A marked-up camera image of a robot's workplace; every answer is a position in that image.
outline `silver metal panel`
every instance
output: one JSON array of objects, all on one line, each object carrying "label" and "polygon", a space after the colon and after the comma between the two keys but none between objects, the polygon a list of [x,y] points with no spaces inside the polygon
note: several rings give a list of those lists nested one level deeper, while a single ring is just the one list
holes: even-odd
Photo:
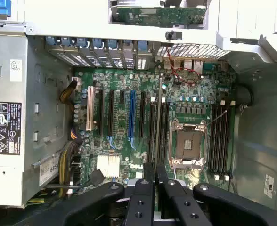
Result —
[{"label": "silver metal panel", "polygon": [[[254,105],[237,115],[234,180],[238,194],[277,210],[277,64],[239,76],[254,91]],[[264,193],[274,178],[272,196]]]},{"label": "silver metal panel", "polygon": [[[68,109],[58,95],[71,74],[44,48],[40,37],[0,35],[0,102],[22,103],[20,155],[0,154],[0,205],[20,206],[37,193],[40,171],[33,164],[59,151],[67,139]],[[22,60],[21,82],[10,81],[11,59]],[[36,103],[39,114],[34,113]]]}]

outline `screw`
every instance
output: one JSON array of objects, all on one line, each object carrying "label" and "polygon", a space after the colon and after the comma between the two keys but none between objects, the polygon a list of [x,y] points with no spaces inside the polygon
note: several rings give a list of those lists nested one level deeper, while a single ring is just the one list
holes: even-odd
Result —
[{"label": "screw", "polygon": [[200,185],[199,188],[201,188],[203,191],[209,190],[209,188],[205,185]]},{"label": "screw", "polygon": [[146,181],[146,180],[143,180],[143,181],[141,181],[140,183],[141,183],[141,184],[144,184],[144,185],[149,184],[149,182],[148,182],[148,181]]},{"label": "screw", "polygon": [[175,185],[175,182],[173,180],[168,180],[168,184],[173,186]]},{"label": "screw", "polygon": [[118,185],[115,185],[115,184],[113,184],[111,187],[110,187],[110,189],[118,189],[119,188],[119,186]]}]

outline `blue tab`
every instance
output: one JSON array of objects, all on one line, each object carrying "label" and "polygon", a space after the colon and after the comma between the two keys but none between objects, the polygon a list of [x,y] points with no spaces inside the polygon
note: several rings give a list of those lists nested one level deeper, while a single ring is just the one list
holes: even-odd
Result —
[{"label": "blue tab", "polygon": [[11,16],[11,0],[0,0],[0,14]]}]

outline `barcode sticker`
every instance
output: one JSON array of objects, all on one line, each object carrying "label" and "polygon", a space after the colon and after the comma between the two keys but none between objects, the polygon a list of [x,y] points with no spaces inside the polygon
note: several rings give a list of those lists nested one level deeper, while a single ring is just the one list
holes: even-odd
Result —
[{"label": "barcode sticker", "polygon": [[58,161],[59,156],[51,158],[40,165],[39,186],[43,185],[58,173]]},{"label": "barcode sticker", "polygon": [[264,185],[264,194],[272,199],[272,193],[274,191],[274,182],[275,179],[270,175],[265,175],[265,185]]}]

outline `power supply label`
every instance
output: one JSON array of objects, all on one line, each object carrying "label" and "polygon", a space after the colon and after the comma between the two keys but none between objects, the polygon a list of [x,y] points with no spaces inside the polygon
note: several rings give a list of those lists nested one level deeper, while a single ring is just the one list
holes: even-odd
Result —
[{"label": "power supply label", "polygon": [[20,155],[21,103],[0,102],[0,154]]}]

